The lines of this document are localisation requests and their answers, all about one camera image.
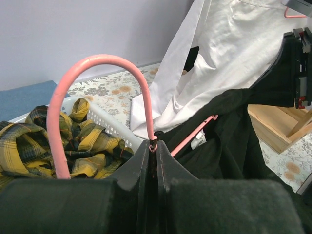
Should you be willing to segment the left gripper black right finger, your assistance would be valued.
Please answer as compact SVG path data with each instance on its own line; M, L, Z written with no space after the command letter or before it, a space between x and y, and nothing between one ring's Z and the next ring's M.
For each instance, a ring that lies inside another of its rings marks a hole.
M302 234L286 190L271 180L199 180L157 144L161 234Z

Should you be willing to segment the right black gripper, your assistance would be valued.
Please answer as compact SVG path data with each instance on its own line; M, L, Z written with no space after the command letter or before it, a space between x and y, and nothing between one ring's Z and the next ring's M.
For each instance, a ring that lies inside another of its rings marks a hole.
M274 62L251 90L250 104L297 109L312 104L312 33L308 27L283 35Z

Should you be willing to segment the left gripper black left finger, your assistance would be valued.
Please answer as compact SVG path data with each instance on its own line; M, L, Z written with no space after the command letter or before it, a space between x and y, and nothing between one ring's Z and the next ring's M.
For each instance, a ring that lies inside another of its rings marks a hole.
M16 179L0 194L3 234L140 234L149 141L105 179Z

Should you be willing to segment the white shirt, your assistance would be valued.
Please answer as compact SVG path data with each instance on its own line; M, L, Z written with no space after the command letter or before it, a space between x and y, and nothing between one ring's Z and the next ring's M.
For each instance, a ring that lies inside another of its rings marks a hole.
M250 87L284 33L307 24L284 12L278 0L194 1L149 87L154 130L182 124L226 90Z

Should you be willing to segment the pink wire hanger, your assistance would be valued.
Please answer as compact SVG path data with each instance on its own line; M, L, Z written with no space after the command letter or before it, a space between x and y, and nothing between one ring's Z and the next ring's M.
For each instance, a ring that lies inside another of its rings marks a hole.
M284 17L287 19L290 19L290 18L306 18L307 16L301 13L298 13L294 11L293 9L290 9L289 7L287 7L284 11Z

